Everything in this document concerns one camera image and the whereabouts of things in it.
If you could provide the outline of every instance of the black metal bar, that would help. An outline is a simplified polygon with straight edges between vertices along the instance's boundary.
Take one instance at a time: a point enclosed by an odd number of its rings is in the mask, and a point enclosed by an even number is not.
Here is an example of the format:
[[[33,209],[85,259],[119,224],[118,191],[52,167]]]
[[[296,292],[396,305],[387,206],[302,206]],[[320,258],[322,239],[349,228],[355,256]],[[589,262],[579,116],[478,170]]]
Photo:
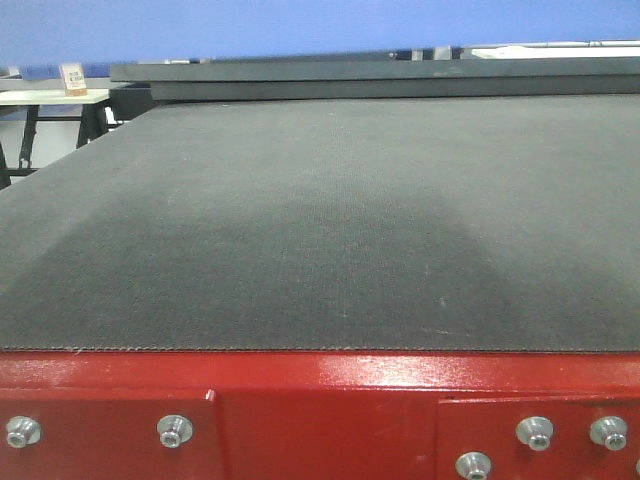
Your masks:
[[[11,177],[7,169],[7,161],[4,157],[4,151],[2,150],[2,143],[0,143],[0,190],[11,185]]]
[[[32,173],[37,172],[37,168],[7,168],[7,173],[10,177],[26,177]]]
[[[38,116],[39,122],[78,122],[82,117],[50,117]]]
[[[33,150],[33,139],[36,136],[39,109],[39,105],[29,105],[27,107],[27,121],[24,124],[22,146],[20,147],[20,157],[18,158],[18,166],[20,168],[31,168],[31,151]]]
[[[213,62],[113,65],[111,79],[134,82],[294,82],[428,78],[640,75],[640,58],[544,58],[422,62]]]
[[[156,100],[241,101],[640,93],[640,75],[323,82],[158,82]]]

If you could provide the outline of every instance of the white table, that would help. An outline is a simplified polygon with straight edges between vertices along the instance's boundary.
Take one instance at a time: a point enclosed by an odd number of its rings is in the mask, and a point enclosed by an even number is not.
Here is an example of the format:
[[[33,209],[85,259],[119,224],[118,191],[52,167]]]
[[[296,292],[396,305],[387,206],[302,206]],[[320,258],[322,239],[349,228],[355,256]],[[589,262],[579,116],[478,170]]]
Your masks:
[[[475,57],[495,60],[527,58],[640,57],[640,47],[522,47],[474,48]]]
[[[108,88],[95,88],[87,95],[66,96],[64,90],[10,90],[0,92],[0,106],[7,105],[92,105],[109,98]]]
[[[0,189],[11,185],[12,176],[35,172],[31,166],[31,150],[38,122],[80,121],[76,148],[107,133],[104,108],[109,101],[109,89],[89,89],[86,95],[67,96],[64,90],[10,90],[0,92],[0,107],[27,106],[27,121],[22,135],[18,168],[8,168],[0,145]],[[41,105],[82,105],[80,117],[47,117],[39,115]]]

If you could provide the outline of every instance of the black felt surface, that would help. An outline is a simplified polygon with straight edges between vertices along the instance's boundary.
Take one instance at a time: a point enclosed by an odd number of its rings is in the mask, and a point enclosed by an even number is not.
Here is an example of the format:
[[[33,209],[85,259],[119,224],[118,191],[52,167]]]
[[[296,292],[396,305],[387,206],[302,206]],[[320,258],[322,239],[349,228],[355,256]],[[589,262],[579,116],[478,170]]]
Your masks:
[[[640,97],[156,109],[0,192],[14,349],[635,351]]]

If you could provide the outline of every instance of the cutting table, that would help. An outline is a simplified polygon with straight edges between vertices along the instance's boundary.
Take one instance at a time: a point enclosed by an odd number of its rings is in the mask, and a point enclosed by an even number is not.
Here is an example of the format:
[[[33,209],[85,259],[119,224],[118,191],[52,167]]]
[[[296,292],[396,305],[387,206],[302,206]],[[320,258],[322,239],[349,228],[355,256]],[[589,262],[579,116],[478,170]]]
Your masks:
[[[3,190],[3,471],[637,478],[639,113],[166,105]]]

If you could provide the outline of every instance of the screw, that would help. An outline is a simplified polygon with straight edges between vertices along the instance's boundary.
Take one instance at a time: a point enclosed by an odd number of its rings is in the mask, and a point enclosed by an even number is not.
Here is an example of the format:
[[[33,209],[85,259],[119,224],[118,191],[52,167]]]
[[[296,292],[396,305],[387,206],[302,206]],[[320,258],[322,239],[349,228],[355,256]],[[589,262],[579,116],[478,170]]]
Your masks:
[[[193,424],[182,415],[162,417],[157,425],[160,443],[167,448],[178,448],[193,436]]]
[[[516,427],[516,436],[531,450],[541,452],[551,446],[553,423],[545,417],[529,417]]]
[[[466,480],[486,480],[491,471],[491,460],[484,453],[468,452],[456,461],[456,471]]]
[[[40,440],[42,428],[29,417],[13,417],[7,423],[7,443],[13,448],[24,448]]]
[[[608,450],[622,450],[627,445],[627,424],[620,417],[602,417],[591,424],[589,436]]]

